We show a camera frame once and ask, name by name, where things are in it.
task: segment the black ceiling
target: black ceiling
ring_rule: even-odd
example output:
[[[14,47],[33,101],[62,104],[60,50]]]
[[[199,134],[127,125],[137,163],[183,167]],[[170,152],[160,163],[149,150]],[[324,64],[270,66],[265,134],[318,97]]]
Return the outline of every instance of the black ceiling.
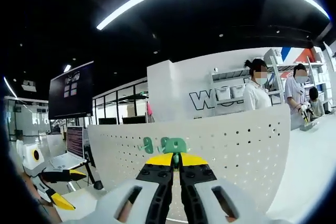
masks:
[[[167,59],[264,46],[311,47],[329,22],[302,0],[145,0],[104,30],[96,29],[126,1],[10,1],[5,76],[17,95],[48,100],[50,79],[66,64],[94,60],[99,94],[145,77],[147,66]],[[23,91],[23,80],[36,81],[38,92]]]

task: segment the person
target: person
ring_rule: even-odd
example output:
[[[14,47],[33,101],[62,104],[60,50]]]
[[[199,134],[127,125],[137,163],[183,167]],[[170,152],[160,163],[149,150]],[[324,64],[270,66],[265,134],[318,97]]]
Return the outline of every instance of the person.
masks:
[[[301,106],[306,102],[306,93],[303,84],[307,81],[308,74],[303,64],[294,67],[293,76],[289,77],[285,84],[285,102],[290,107],[291,130],[304,124],[301,116]]]
[[[254,59],[252,62],[247,60],[244,67],[250,68],[249,74],[251,75],[243,94],[245,111],[272,106],[267,91],[263,88],[263,84],[267,81],[266,63],[261,59]]]
[[[309,90],[309,103],[314,115],[310,115],[310,120],[314,120],[324,115],[324,108],[322,102],[319,100],[319,91],[313,87]]]

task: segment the screw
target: screw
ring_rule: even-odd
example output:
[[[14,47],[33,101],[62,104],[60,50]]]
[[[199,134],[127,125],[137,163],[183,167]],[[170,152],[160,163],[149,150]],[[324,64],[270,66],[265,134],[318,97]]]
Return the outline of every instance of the screw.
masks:
[[[195,174],[192,172],[186,173],[187,178],[193,178],[195,177]]]
[[[204,170],[203,175],[210,176],[212,174],[212,170]]]
[[[141,171],[141,174],[142,174],[142,175],[148,175],[148,174],[149,174],[149,171],[144,169],[144,170]]]
[[[168,175],[167,175],[166,172],[159,172],[158,176],[164,178],[164,177],[166,177]]]

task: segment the monitor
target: monitor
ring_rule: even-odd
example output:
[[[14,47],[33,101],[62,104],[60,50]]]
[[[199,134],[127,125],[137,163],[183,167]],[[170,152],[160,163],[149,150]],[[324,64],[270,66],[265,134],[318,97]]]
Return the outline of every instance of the monitor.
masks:
[[[50,81],[49,119],[92,116],[93,61]]]
[[[144,115],[139,115],[130,118],[122,118],[122,122],[123,124],[146,123],[146,117]]]
[[[99,124],[117,124],[117,118],[100,118]]]
[[[84,158],[83,127],[69,126],[67,130],[67,151]]]

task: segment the face mask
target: face mask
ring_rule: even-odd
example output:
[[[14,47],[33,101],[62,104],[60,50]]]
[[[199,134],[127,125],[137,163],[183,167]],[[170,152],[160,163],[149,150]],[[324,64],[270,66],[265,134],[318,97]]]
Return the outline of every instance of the face mask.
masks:
[[[267,78],[256,78],[256,82],[259,85],[263,85],[267,81]]]
[[[308,80],[308,76],[296,76],[295,80],[297,83],[305,83]]]

